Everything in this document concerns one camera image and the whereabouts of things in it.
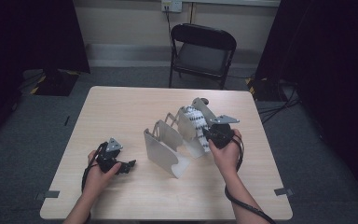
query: finger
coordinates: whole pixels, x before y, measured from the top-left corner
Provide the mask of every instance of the finger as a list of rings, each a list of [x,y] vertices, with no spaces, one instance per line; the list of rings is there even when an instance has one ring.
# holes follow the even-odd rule
[[[121,162],[116,163],[114,166],[112,166],[112,168],[110,168],[110,170],[107,172],[107,174],[112,177],[113,175],[115,175],[118,170],[121,167]]]
[[[89,153],[89,155],[88,155],[89,162],[90,162],[90,161],[92,160],[92,158],[94,157],[95,152],[96,152],[96,150],[92,150],[91,153]]]
[[[212,151],[212,154],[214,156],[216,153],[216,150],[219,150],[219,149],[214,145],[214,142],[211,139],[208,140],[208,144],[209,144],[209,149]]]
[[[242,135],[241,135],[240,131],[238,131],[238,129],[233,129],[232,131],[234,132],[234,137],[239,138],[239,139],[237,139],[237,140],[241,140],[241,139],[242,139]]]

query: controller cable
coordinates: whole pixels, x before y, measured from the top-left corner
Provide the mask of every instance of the controller cable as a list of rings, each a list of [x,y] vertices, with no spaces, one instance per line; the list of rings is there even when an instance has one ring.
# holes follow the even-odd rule
[[[92,167],[98,165],[97,164],[93,164],[95,161],[95,158],[97,158],[97,155],[99,155],[100,151],[104,148],[107,147],[107,142],[104,142],[102,144],[100,144],[97,148],[97,150],[95,151],[94,155],[92,156],[91,160],[89,161],[89,165],[87,166],[87,168],[84,170],[84,174],[81,180],[81,191],[83,192],[84,187],[86,186],[86,180],[87,180],[87,175],[89,175],[89,171]],[[87,220],[85,223],[90,223],[91,221],[91,212],[89,212],[89,216],[87,217]]]
[[[237,172],[240,170],[240,167],[241,167],[241,164],[242,164],[242,160],[243,160],[243,142],[242,140],[240,139],[241,143],[239,141],[237,141],[236,139],[234,139],[234,137],[231,138],[231,141],[234,142],[237,146],[238,146],[238,149],[240,150],[240,157],[238,159],[238,162],[237,162]],[[267,214],[265,214],[263,211],[247,204],[247,203],[243,203],[239,200],[237,200],[236,198],[234,198],[229,192],[228,192],[228,189],[227,189],[227,186],[225,186],[225,194],[226,194],[226,197],[232,201],[234,204],[264,218],[267,222],[269,222],[270,224],[275,224],[275,221],[269,217]]]

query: light wooden tabletop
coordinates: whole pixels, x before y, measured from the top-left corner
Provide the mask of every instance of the light wooden tabletop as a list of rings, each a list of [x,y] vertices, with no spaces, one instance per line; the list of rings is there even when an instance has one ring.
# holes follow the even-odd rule
[[[233,220],[231,203],[224,194],[225,183],[211,153],[191,159],[176,179],[146,155],[144,130],[159,119],[174,115],[195,98],[207,98],[216,116],[239,119],[231,124],[241,132],[244,161],[239,175],[266,214],[275,220],[292,217],[269,142],[260,122],[252,95],[247,91],[206,91],[152,88],[93,87],[62,156],[49,190],[58,198],[46,198],[40,215],[64,219],[81,194],[80,185],[88,154],[114,137],[123,149],[119,161],[137,160],[127,175],[117,175],[94,204],[96,219],[120,220]]]

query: baseboard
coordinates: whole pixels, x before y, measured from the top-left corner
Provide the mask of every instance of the baseboard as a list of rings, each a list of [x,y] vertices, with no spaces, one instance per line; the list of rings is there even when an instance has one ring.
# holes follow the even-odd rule
[[[171,59],[169,46],[88,44],[86,52],[90,67],[170,66]],[[244,60],[247,54],[246,50],[238,49],[231,67],[257,68],[257,60]]]

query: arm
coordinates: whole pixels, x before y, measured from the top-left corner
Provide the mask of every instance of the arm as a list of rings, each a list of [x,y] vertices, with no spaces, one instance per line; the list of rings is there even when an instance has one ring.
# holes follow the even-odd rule
[[[233,131],[236,135],[234,136],[234,138],[240,140],[239,139],[241,138],[240,132],[236,129],[234,129]],[[248,189],[243,185],[240,177],[237,174],[236,166],[238,162],[238,157],[240,156],[240,151],[238,149],[238,146],[235,143],[230,142],[226,147],[219,149],[214,145],[214,143],[211,140],[209,140],[209,147],[213,153],[214,162],[216,163],[217,168],[220,171],[220,174],[225,180],[227,185],[227,190],[231,194],[231,196],[233,196],[234,198],[236,198],[237,200],[243,203],[247,203],[252,207],[261,210],[260,206],[257,204],[255,199],[249,193]],[[268,224],[268,222],[264,218],[240,207],[235,203],[231,203],[231,204],[234,210],[235,218],[237,219],[237,223]]]
[[[89,154],[89,162],[94,153],[95,151],[92,151]],[[120,162],[115,164],[106,174],[101,171],[98,165],[91,167],[89,174],[87,175],[86,185],[83,192],[63,223],[85,223],[89,216],[91,207],[94,205],[98,196],[107,187],[109,181],[118,171],[120,166]]]

